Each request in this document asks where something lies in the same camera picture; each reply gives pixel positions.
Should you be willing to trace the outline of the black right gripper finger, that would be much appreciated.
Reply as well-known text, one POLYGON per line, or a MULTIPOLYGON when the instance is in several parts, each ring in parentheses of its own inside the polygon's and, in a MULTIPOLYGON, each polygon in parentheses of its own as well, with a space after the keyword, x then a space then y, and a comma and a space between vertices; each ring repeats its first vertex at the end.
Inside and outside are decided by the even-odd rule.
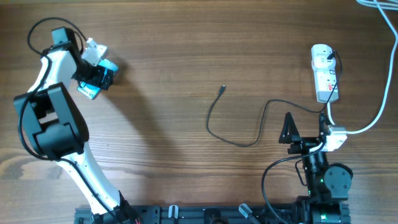
POLYGON ((328 127, 329 125, 330 125, 329 119, 324 114, 324 112, 321 112, 319 114, 319 140, 321 142, 325 142, 326 137, 330 135, 330 129, 328 127))
POLYGON ((290 144, 300 139, 299 131, 295 125, 291 112, 285 114, 284 125, 279 137, 279 143, 290 144))

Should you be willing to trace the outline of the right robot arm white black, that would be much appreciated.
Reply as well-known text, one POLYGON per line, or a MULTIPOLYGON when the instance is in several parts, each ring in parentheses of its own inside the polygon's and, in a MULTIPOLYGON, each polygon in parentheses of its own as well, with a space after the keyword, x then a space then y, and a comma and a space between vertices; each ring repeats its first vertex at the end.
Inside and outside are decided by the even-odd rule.
POLYGON ((289 210, 280 214, 289 223, 351 223, 348 191, 353 171, 341 163, 330 164, 328 152, 338 149, 347 139, 342 126, 331 124, 322 113, 319 115, 319 135, 301 137, 291 113, 285 114, 279 142, 290 144, 287 152, 302 156, 308 190, 307 196, 298 196, 289 210))

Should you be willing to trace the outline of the teal screen smartphone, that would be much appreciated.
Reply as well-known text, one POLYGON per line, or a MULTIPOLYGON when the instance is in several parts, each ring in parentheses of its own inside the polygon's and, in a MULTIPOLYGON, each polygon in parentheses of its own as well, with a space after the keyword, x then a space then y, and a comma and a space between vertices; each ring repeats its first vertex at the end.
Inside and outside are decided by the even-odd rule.
POLYGON ((114 62, 103 59, 92 69, 89 79, 78 81, 77 90, 94 100, 102 90, 108 90, 114 83, 118 70, 119 67, 114 62))

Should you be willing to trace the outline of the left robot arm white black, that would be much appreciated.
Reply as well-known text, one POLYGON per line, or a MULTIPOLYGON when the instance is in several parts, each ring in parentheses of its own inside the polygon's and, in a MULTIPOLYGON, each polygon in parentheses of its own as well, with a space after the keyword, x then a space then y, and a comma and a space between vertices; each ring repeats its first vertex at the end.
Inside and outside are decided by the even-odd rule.
POLYGON ((90 204, 92 223, 139 223, 139 214, 95 161, 87 124, 68 92, 72 79, 107 90, 118 66, 106 59, 106 46, 93 39, 78 43, 73 29, 54 29, 52 38, 53 45, 40 53, 36 82, 14 98, 21 143, 29 154, 56 162, 70 175, 90 204))

